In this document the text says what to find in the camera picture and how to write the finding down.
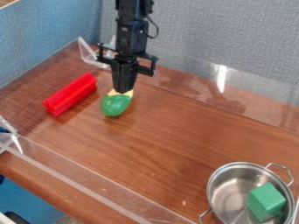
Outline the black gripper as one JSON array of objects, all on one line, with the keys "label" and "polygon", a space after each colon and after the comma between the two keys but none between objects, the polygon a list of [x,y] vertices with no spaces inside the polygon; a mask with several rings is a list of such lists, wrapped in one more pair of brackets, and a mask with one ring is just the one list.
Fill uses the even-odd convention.
[{"label": "black gripper", "polygon": [[[155,39],[158,34],[149,34],[149,24],[159,29],[159,26],[150,18],[154,12],[154,0],[117,0],[117,47],[103,44],[98,45],[98,62],[111,65],[114,89],[123,93],[134,89],[137,83],[137,72],[155,76],[158,58],[146,52],[147,40]],[[106,50],[117,53],[125,62],[125,89],[122,78],[122,64],[117,59],[103,55]]]}]

